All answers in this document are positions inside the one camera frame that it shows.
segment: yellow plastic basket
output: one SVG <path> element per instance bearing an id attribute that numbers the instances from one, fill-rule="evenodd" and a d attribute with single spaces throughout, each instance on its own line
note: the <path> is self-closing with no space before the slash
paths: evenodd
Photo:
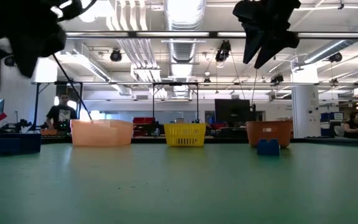
<path id="1" fill-rule="evenodd" d="M 205 124 L 164 124 L 169 146 L 204 146 Z"/>

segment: woman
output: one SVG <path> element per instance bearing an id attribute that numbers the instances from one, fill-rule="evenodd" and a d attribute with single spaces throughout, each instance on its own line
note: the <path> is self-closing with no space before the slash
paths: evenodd
<path id="1" fill-rule="evenodd" d="M 358 112 L 351 113 L 350 120 L 344 126 L 345 138 L 358 138 Z"/>

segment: person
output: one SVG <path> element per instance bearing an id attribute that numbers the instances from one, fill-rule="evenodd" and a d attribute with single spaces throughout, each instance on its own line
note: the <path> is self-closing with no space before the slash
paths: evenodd
<path id="1" fill-rule="evenodd" d="M 345 138 L 358 138 L 358 112 L 353 112 L 350 115 L 350 120 L 344 126 Z"/>
<path id="2" fill-rule="evenodd" d="M 67 106 L 69 100 L 70 98 L 68 97 L 67 93 L 62 93 L 59 96 L 59 105 L 51 107 L 47 114 L 46 120 L 49 129 L 66 131 L 70 127 L 70 120 L 77 119 L 75 110 Z"/>

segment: green table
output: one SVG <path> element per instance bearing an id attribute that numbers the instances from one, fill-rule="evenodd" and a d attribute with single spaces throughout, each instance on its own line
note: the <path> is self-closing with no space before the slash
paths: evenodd
<path id="1" fill-rule="evenodd" d="M 72 148 L 0 157 L 0 223 L 358 223 L 358 148 Z"/>

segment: black cloth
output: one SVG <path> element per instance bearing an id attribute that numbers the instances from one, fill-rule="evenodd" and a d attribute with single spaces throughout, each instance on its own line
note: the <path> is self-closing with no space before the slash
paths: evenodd
<path id="1" fill-rule="evenodd" d="M 57 105 L 51 107 L 50 111 L 47 114 L 48 119 L 53 119 L 53 127 L 57 130 L 64 131 L 61 124 L 66 124 L 70 127 L 70 120 L 77 119 L 75 110 L 69 106 Z"/>
<path id="2" fill-rule="evenodd" d="M 346 124 L 348 124 L 351 129 L 357 129 L 358 128 L 358 124 L 356 122 L 354 122 L 353 120 L 348 121 Z M 343 136 L 345 138 L 358 138 L 358 133 L 347 133 L 345 131 Z"/>

